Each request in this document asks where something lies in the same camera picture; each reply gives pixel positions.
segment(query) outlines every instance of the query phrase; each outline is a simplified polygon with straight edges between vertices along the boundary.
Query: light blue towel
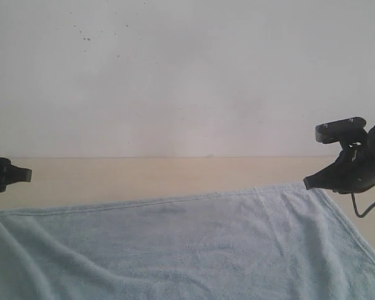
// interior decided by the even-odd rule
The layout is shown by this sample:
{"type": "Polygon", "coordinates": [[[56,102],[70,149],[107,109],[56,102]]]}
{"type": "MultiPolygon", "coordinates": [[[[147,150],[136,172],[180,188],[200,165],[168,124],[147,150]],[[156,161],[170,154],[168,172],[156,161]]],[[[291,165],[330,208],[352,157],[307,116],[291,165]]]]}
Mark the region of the light blue towel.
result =
{"type": "Polygon", "coordinates": [[[375,252],[302,184],[0,210],[5,299],[375,299],[375,252]]]}

